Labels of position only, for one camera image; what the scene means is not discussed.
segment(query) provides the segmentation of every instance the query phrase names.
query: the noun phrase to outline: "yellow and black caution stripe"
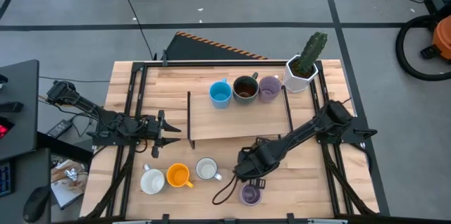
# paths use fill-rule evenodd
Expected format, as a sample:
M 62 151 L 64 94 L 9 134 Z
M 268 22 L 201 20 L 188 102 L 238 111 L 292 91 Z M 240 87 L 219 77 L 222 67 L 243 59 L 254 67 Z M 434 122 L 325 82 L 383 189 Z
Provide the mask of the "yellow and black caution stripe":
M 268 59 L 267 57 L 260 56 L 260 55 L 257 55 L 257 54 L 253 54 L 252 52 L 243 51 L 241 49 L 237 49 L 235 47 L 228 46 L 227 44 L 222 44 L 222 43 L 219 43 L 219 42 L 211 41 L 211 40 L 208 40 L 207 38 L 197 37 L 195 35 L 191 35 L 191 34 L 188 34 L 186 32 L 183 32 L 183 31 L 179 31 L 175 35 L 180 35 L 182 37 L 187 37 L 187 38 L 196 40 L 198 42 L 203 42 L 205 44 L 214 45 L 216 47 L 219 47 L 219 48 L 222 48 L 222 49 L 227 49 L 229 51 L 234 51 L 236 53 L 239 53 L 239 54 L 242 54 L 242 55 L 246 55 L 246 56 L 249 56 L 249 57 L 252 57 L 252 58 L 256 58 L 256 59 L 260 59 L 260 60 Z

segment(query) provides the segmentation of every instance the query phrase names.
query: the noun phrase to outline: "cactus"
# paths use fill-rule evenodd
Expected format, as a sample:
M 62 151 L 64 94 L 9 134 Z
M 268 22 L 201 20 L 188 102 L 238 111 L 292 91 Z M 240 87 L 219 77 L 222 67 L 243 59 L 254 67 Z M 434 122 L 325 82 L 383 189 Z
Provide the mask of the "cactus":
M 290 69 L 292 74 L 298 77 L 310 77 L 312 66 L 318 59 L 319 54 L 323 51 L 326 42 L 326 33 L 316 32 L 313 34 L 305 44 L 301 56 L 291 63 Z

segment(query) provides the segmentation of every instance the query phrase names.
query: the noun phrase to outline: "wooden board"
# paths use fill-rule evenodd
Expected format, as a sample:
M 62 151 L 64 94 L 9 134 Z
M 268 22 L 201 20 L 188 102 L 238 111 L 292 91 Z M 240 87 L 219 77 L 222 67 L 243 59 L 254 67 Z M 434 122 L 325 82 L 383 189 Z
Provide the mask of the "wooden board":
M 232 97 L 226 109 L 214 108 L 210 96 L 191 95 L 191 139 L 267 136 L 290 131 L 282 91 L 269 104 L 258 98 L 239 105 Z
M 132 62 L 116 62 L 105 108 L 123 111 Z M 344 101 L 349 98 L 345 76 L 339 60 L 323 61 L 324 73 L 331 99 Z M 171 125 L 182 132 L 165 132 L 167 137 L 181 137 L 180 142 L 169 144 L 160 150 L 159 158 L 152 158 L 148 150 L 135 155 L 127 219 L 161 219 L 169 213 L 171 219 L 199 218 L 286 218 L 294 213 L 296 218 L 329 218 L 333 216 L 323 157 L 320 146 L 314 138 L 293 149 L 281 162 L 280 167 L 267 175 L 263 199 L 257 206 L 243 206 L 237 197 L 242 183 L 239 182 L 234 195 L 224 204 L 211 204 L 213 196 L 223 188 L 233 176 L 237 164 L 237 154 L 241 147 L 250 146 L 255 138 L 233 138 L 204 140 L 196 143 L 196 149 L 186 140 L 187 92 L 207 94 L 211 82 L 227 77 L 228 80 L 249 72 L 257 71 L 261 77 L 279 75 L 282 79 L 283 67 L 189 67 L 189 68 L 151 68 L 147 73 L 142 114 L 156 115 L 164 109 Z M 310 89 L 299 94 L 288 94 L 292 121 L 295 127 L 304 124 L 314 115 Z M 352 112 L 351 102 L 346 107 Z M 136 107 L 136 98 L 132 111 Z M 376 198 L 368 172 L 365 155 L 351 146 L 341 146 L 347 179 L 356 193 L 373 211 L 377 211 Z M 92 162 L 81 216 L 88 214 L 101 199 L 111 183 L 116 147 L 107 147 Z M 194 171 L 196 162 L 205 156 L 218 163 L 223 181 L 200 180 Z M 147 195 L 140 188 L 143 165 L 148 163 L 162 172 L 174 163 L 184 163 L 191 172 L 194 188 L 166 187 L 156 195 Z M 342 193 L 337 186 L 340 205 L 344 209 Z M 119 200 L 116 200 L 115 213 L 118 213 Z

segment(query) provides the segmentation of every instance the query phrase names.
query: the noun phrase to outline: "potted cactus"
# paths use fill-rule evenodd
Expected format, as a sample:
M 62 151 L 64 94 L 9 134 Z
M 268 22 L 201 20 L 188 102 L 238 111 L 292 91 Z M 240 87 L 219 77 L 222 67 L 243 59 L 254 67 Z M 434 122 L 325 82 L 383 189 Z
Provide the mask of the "potted cactus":
M 316 32 L 305 44 L 301 55 L 295 55 L 285 64 L 283 84 L 288 91 L 298 93 L 309 86 L 318 73 L 318 68 L 314 63 L 323 51 L 326 42 L 327 34 Z

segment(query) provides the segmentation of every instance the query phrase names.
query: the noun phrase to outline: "computer mouse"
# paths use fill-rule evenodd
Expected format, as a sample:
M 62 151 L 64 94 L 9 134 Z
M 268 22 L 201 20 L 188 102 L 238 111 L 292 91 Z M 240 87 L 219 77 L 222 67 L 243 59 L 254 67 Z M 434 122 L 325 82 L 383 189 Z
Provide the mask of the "computer mouse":
M 35 223 L 44 213 L 45 205 L 50 195 L 50 186 L 36 188 L 28 197 L 23 207 L 23 220 Z

